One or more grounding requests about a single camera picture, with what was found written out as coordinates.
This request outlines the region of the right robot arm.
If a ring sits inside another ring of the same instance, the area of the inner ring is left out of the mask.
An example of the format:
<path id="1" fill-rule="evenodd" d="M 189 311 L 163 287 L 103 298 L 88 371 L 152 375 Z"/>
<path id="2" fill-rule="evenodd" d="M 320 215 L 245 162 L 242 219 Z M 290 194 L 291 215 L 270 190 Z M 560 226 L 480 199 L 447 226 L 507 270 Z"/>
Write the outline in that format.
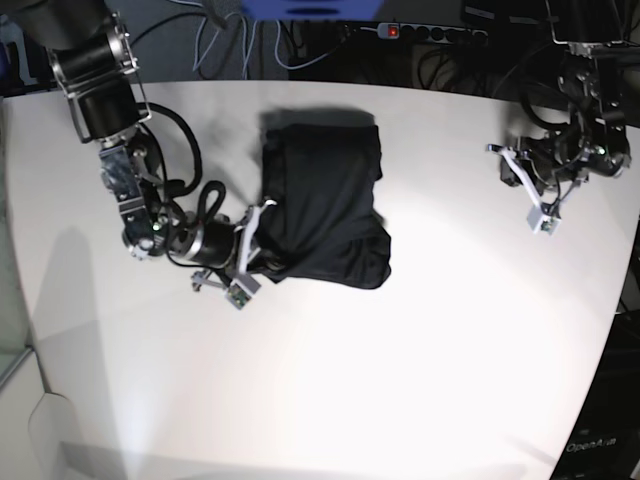
<path id="1" fill-rule="evenodd" d="M 1 11 L 44 48 L 79 140 L 99 145 L 101 178 L 117 202 L 130 254 L 164 256 L 192 270 L 194 291 L 218 288 L 243 309 L 260 289 L 250 263 L 260 253 L 260 216 L 274 200 L 250 206 L 237 223 L 221 214 L 226 187 L 202 180 L 202 151 L 191 127 L 133 91 L 138 61 L 120 15 L 105 2 L 4 1 Z M 193 157 L 190 182 L 168 177 L 160 144 L 146 125 L 153 114 L 185 135 Z"/>

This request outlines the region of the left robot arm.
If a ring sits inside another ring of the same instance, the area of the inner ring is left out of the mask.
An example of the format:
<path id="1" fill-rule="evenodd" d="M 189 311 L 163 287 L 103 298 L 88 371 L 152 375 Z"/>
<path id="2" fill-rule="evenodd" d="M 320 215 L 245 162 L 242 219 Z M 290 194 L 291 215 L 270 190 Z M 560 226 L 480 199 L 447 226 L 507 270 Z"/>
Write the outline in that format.
<path id="1" fill-rule="evenodd" d="M 629 42 L 615 1 L 549 1 L 546 11 L 549 43 L 563 50 L 556 83 L 527 75 L 532 53 L 513 69 L 520 77 L 519 104 L 544 135 L 520 136 L 510 145 L 490 144 L 487 149 L 500 158 L 501 181 L 526 191 L 532 203 L 530 229 L 553 234 L 574 190 L 591 175 L 617 178 L 631 165 L 619 76 L 639 47 Z M 541 118 L 530 100 L 531 86 L 559 95 L 567 105 L 567 121 Z"/>

